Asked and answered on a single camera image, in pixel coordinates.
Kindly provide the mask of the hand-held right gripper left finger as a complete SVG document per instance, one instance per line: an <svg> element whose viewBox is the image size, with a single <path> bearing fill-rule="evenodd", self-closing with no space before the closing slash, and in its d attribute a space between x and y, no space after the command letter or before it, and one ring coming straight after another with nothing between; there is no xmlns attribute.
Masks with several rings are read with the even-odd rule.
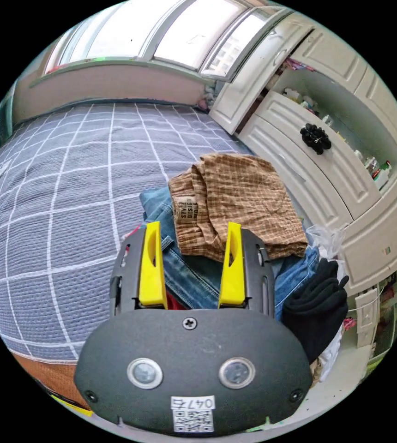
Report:
<svg viewBox="0 0 397 443"><path fill-rule="evenodd" d="M144 308L168 309L160 222L148 223L143 231L138 300Z"/></svg>

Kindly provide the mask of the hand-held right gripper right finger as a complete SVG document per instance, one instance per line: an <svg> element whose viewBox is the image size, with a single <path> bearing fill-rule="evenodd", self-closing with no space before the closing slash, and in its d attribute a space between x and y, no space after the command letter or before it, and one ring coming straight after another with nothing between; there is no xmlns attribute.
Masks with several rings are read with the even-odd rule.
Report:
<svg viewBox="0 0 397 443"><path fill-rule="evenodd" d="M241 225L229 222L218 308L240 307L246 299Z"/></svg>

